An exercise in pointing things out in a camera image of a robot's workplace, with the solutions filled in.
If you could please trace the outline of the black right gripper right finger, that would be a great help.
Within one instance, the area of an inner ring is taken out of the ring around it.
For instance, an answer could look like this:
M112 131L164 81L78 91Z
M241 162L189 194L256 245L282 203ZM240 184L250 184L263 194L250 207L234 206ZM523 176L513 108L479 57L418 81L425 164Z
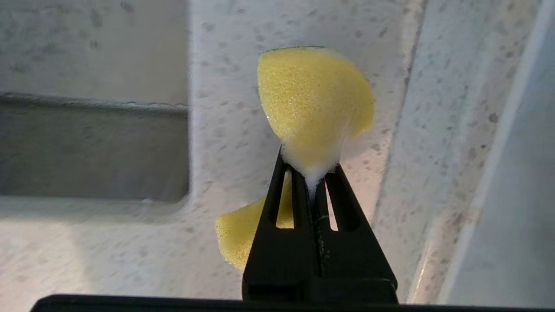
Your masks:
M396 277L341 165L305 201L314 267L304 281L304 300L397 303Z

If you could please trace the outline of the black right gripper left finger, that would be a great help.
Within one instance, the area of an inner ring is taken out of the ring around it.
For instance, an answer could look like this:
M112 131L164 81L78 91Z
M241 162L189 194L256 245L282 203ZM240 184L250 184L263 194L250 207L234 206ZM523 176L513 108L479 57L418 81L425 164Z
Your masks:
M291 174L294 227L277 226L285 174ZM305 298L304 286L318 273L309 199L304 177L277 156L265 204L242 275L245 301L293 302Z

